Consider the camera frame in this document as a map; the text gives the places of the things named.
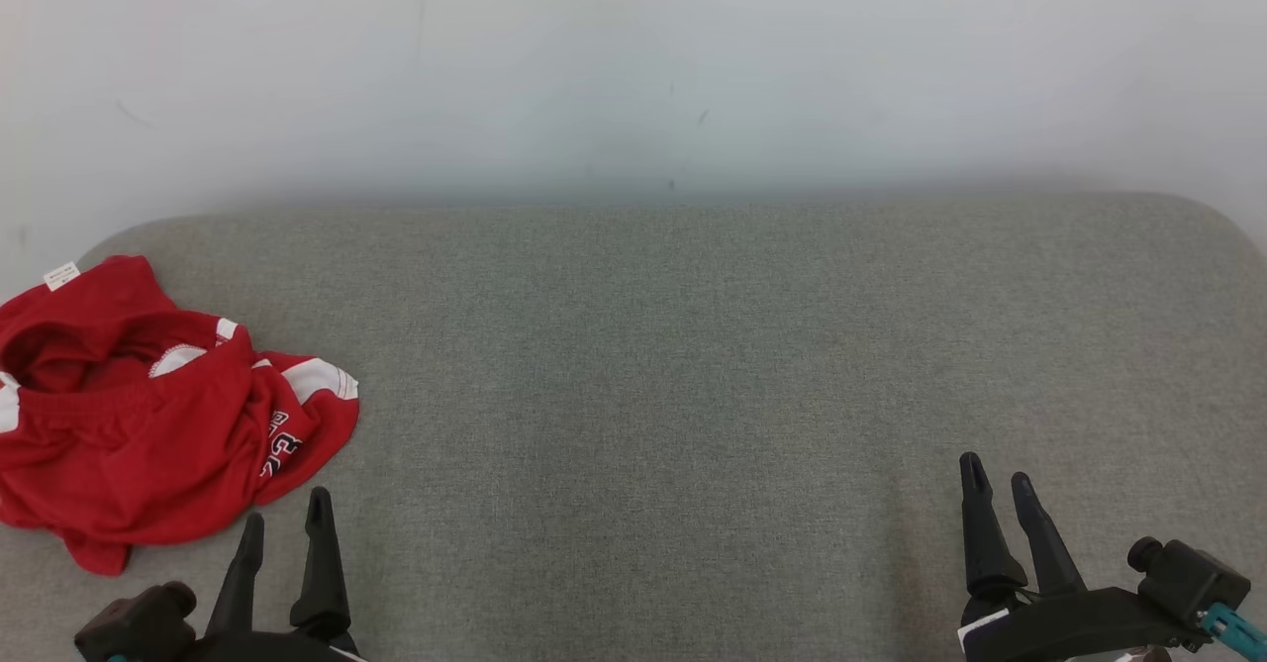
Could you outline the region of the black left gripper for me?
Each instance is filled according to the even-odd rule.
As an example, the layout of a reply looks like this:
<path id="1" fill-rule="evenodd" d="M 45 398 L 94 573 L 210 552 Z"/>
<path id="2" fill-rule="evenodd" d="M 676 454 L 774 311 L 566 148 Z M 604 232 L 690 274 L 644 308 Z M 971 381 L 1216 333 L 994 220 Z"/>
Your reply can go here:
<path id="1" fill-rule="evenodd" d="M 367 662 L 322 642 L 351 638 L 334 505 L 326 487 L 312 488 L 304 530 L 308 536 L 304 576 L 299 599 L 289 614 L 290 625 L 304 635 L 251 632 L 265 520 L 262 514 L 250 514 L 205 626 L 207 635 L 177 656 L 177 662 Z"/>

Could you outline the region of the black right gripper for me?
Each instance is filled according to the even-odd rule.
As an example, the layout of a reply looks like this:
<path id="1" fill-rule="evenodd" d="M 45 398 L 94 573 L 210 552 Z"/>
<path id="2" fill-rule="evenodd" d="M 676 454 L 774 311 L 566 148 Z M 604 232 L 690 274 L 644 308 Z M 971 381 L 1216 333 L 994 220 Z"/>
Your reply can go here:
<path id="1" fill-rule="evenodd" d="M 960 626 L 965 662 L 1067 662 L 1144 647 L 1199 651 L 1207 634 L 1119 587 L 1087 586 L 1026 473 L 1014 473 L 1017 521 L 1028 536 L 1036 602 L 995 512 L 995 487 L 977 453 L 959 458 L 965 590 L 972 604 L 1014 604 Z"/>

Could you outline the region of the red shirt with white sleeves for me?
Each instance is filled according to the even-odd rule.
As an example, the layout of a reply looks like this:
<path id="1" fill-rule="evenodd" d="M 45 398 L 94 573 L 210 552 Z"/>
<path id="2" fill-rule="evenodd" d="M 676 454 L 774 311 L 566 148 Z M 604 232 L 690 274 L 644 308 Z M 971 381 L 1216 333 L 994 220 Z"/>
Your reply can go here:
<path id="1" fill-rule="evenodd" d="M 0 307 L 0 387 L 13 377 L 41 392 L 106 391 L 182 365 L 238 328 L 245 325 L 177 307 L 144 259 L 113 257 Z M 356 380 L 329 361 L 253 351 L 250 413 L 269 424 L 265 482 L 253 503 L 270 503 L 348 443 L 360 399 Z"/>

